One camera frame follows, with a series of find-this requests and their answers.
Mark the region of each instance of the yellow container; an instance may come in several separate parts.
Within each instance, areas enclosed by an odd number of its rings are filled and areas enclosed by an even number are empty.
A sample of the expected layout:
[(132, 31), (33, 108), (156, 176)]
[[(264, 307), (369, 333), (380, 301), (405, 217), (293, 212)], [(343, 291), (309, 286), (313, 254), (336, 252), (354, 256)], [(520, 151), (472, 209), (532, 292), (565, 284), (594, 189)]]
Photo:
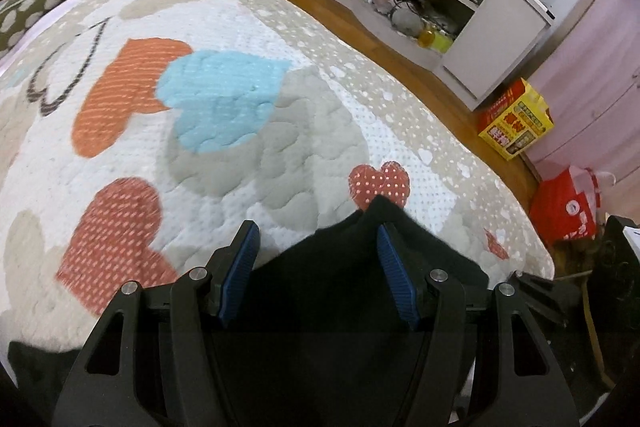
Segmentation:
[(451, 39), (451, 37), (447, 37), (446, 35), (443, 35), (441, 33), (436, 33), (435, 38), (433, 39), (433, 44), (431, 45), (431, 49), (445, 54), (452, 44), (453, 39)]
[(520, 78), (478, 120), (479, 136), (511, 160), (553, 129), (545, 100)]

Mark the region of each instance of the blue gripper pad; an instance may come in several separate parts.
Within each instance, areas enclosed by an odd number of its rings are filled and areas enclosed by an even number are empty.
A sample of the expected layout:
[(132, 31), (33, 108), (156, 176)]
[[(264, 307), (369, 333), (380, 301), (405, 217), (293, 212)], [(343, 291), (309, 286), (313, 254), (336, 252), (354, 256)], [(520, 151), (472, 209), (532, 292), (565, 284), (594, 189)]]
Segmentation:
[(258, 250), (260, 250), (260, 229), (258, 229), (258, 225), (252, 223), (222, 285), (218, 318), (225, 328), (229, 321), (238, 315)]
[(398, 314), (412, 330), (415, 330), (420, 323), (418, 290), (409, 277), (385, 225), (378, 227), (376, 247)]

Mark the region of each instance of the orange heart pattern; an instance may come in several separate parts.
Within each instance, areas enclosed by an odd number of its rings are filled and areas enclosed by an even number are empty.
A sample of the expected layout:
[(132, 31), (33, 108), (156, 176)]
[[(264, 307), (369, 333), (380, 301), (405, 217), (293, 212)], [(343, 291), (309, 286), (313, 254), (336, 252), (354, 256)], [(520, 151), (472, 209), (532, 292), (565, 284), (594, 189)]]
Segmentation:
[(76, 153), (93, 158), (113, 145), (133, 113), (167, 110), (156, 84), (169, 63), (188, 55), (188, 44), (172, 39), (130, 39), (87, 95), (71, 132)]
[(503, 261), (508, 259), (509, 254), (504, 249), (504, 247), (500, 243), (498, 243), (495, 235), (489, 232), (487, 229), (484, 229), (484, 233), (486, 234), (486, 241), (489, 247), (489, 251)]
[(404, 208), (409, 192), (409, 174), (398, 162), (386, 162), (380, 170), (371, 165), (358, 165), (349, 174), (351, 199), (362, 210), (367, 210), (377, 194)]
[(56, 279), (96, 315), (129, 280), (144, 287), (174, 282), (175, 269), (149, 248), (161, 221), (155, 188), (140, 178), (114, 181), (82, 214)]

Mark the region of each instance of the bed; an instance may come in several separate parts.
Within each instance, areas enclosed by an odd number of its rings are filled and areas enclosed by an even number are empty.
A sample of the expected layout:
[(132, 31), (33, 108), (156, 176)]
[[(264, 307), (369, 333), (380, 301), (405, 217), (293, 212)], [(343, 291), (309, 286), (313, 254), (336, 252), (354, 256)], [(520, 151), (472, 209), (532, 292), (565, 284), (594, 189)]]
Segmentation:
[(82, 346), (125, 281), (172, 282), (244, 219), (262, 232), (260, 266), (377, 194), (490, 286), (553, 277), (498, 176), (288, 1), (72, 6), (0, 64), (5, 365), (12, 340)]

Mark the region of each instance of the black cloth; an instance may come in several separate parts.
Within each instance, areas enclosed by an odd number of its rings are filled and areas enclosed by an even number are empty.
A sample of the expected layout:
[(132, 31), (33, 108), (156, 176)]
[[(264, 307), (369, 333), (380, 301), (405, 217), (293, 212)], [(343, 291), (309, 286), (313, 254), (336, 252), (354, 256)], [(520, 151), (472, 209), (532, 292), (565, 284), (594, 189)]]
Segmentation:
[(620, 380), (584, 427), (632, 427), (640, 419), (640, 349), (627, 361)]
[[(377, 197), (366, 212), (318, 230), (254, 270), (236, 321), (207, 337), (240, 425), (393, 423), (429, 333), (410, 333), (398, 317), (376, 252), (378, 227), (387, 222), (434, 267), (486, 288), (477, 264)], [(468, 334), (461, 381), (475, 354)], [(20, 389), (53, 403), (55, 384), (77, 352), (52, 355), (18, 343), (10, 350)]]
[(24, 399), (24, 391), (19, 393), (9, 375), (0, 363), (0, 424), (2, 427), (45, 427), (42, 418)]

